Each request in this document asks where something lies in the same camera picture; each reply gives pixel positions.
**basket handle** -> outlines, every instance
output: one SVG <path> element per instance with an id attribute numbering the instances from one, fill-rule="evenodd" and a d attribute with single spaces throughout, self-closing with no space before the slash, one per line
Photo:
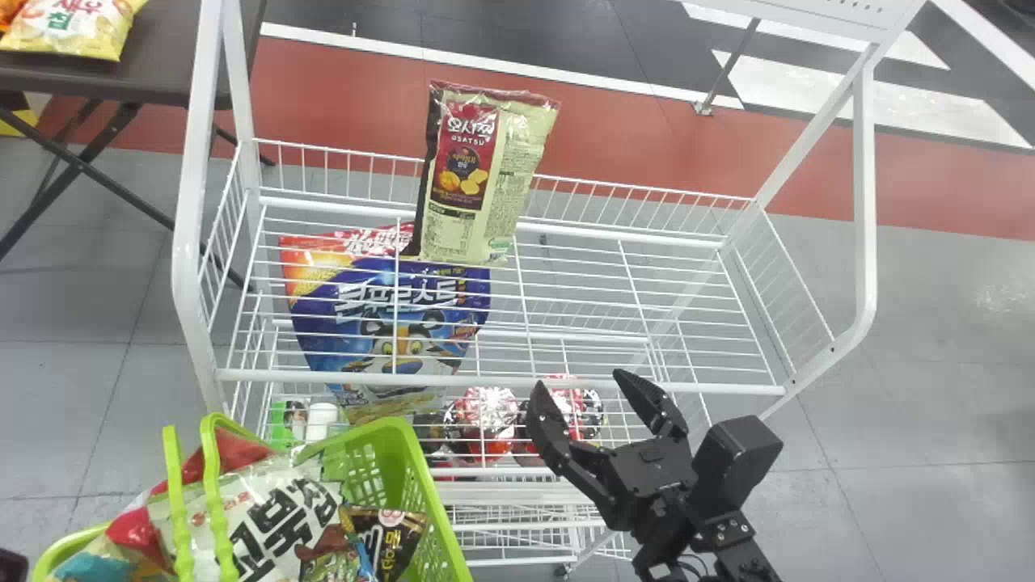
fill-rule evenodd
<path id="1" fill-rule="evenodd" d="M 219 582 L 237 582 L 239 574 L 234 565 L 234 547 L 230 543 L 229 524 L 223 512 L 223 497 L 219 495 L 219 447 L 215 440 L 215 430 L 223 429 L 239 437 L 268 446 L 244 427 L 231 420 L 227 415 L 213 412 L 201 420 L 201 447 L 205 454 L 205 472 L 202 483 L 205 487 L 205 501 L 215 537 L 215 557 L 219 560 Z"/>
<path id="2" fill-rule="evenodd" d="M 187 507 L 183 500 L 183 453 L 176 427 L 161 429 L 161 448 L 166 454 L 168 477 L 169 519 L 173 525 L 173 546 L 176 560 L 173 570 L 180 582 L 194 582 L 194 553 L 190 551 L 190 531 L 187 529 Z"/>

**dark tabletop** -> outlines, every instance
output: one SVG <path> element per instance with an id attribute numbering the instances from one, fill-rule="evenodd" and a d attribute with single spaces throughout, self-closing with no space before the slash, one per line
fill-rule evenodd
<path id="1" fill-rule="evenodd" d="M 266 0 L 240 0 L 248 67 Z M 0 51 L 0 88 L 186 107 L 201 0 L 150 0 L 134 20 L 122 62 Z M 230 109 L 219 59 L 215 109 Z"/>

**wire shelf cart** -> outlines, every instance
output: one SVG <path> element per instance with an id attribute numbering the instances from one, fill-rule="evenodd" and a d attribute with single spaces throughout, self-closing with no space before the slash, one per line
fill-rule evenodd
<path id="1" fill-rule="evenodd" d="M 611 379 L 619 366 L 669 390 L 700 439 L 711 425 L 703 395 L 768 399 L 765 418 L 866 334 L 877 309 L 874 67 L 921 2 L 697 3 L 869 45 L 752 198 L 536 176 L 512 253 L 492 269 L 487 322 L 456 375 L 421 376 L 421 383 L 445 386 L 451 398 L 473 385 L 527 398 L 535 378 L 568 375 L 553 385 L 597 390 L 607 421 L 594 441 L 617 446 L 648 436 Z M 220 49 L 240 145 L 226 181 L 209 183 Z M 279 240 L 398 229 L 414 215 L 421 161 L 257 138 L 246 71 L 238 1 L 203 0 L 173 296 L 208 408 L 269 437 L 269 410 L 278 401 L 331 402 L 328 382 L 412 383 L 403 374 L 309 370 L 291 324 Z M 765 208 L 849 99 L 857 309 L 835 334 Z M 275 156 L 276 168 L 261 170 L 260 149 Z M 241 269 L 244 290 L 228 281 L 232 266 Z M 232 324 L 229 351 L 216 341 L 217 322 Z M 569 572 L 593 554 L 631 558 L 624 537 L 609 532 L 594 507 L 549 469 L 513 457 L 494 463 L 479 450 L 456 463 L 464 466 L 433 469 L 450 479 L 439 488 L 471 566 L 555 562 Z"/>

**table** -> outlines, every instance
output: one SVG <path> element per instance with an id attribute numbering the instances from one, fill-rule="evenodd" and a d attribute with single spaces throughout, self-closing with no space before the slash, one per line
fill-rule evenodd
<path id="1" fill-rule="evenodd" d="M 266 0 L 244 0 L 241 5 L 247 65 L 250 70 Z M 0 52 L 0 87 L 87 98 L 79 113 L 54 138 L 42 136 L 12 112 L 0 107 L 0 120 L 55 155 L 32 203 L 0 239 L 0 260 L 81 174 L 86 174 L 157 223 L 173 230 L 174 223 L 170 216 L 94 168 L 91 163 L 132 121 L 144 105 L 187 107 L 200 9 L 201 0 L 150 0 L 137 14 L 122 53 L 122 61 L 118 63 Z M 120 105 L 105 127 L 76 155 L 65 147 L 66 138 L 103 100 Z M 230 107 L 230 85 L 226 67 L 220 67 L 214 108 L 221 110 Z M 236 145 L 232 134 L 218 126 L 213 126 L 213 129 L 215 135 Z M 63 161 L 68 166 L 51 181 L 58 161 Z M 268 159 L 263 163 L 272 165 Z M 238 285 L 241 284 L 236 274 L 233 279 Z"/>

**shelf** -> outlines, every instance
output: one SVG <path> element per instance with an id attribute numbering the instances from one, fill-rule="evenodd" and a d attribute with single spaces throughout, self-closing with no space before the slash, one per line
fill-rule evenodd
<path id="1" fill-rule="evenodd" d="M 273 401 L 333 402 L 327 383 L 415 383 L 407 374 L 309 369 L 286 290 L 305 282 L 286 277 L 280 240 L 337 240 L 327 233 L 386 226 L 397 236 L 412 216 L 420 161 L 261 143 L 279 166 L 263 174 L 256 220 L 245 227 L 235 157 L 208 245 L 220 257 L 247 258 L 250 289 L 228 305 L 226 265 L 203 258 L 199 277 L 209 327 L 232 310 L 231 345 L 215 370 L 228 412 L 269 436 Z M 506 264 L 491 269 L 487 320 L 467 342 L 460 369 L 419 377 L 444 389 L 444 403 L 473 385 L 508 387 L 525 400 L 537 378 L 570 375 L 550 385 L 596 390 L 607 423 L 593 441 L 620 446 L 650 436 L 612 379 L 622 367 L 673 395 L 696 443 L 711 425 L 702 394 L 783 395 L 796 366 L 832 341 L 787 249 L 750 200 L 556 176 L 533 185 Z M 738 219 L 752 220 L 729 239 Z M 452 456 L 464 466 L 434 474 L 550 475 L 512 455 L 496 463 Z M 506 487 L 519 489 L 513 481 Z"/>

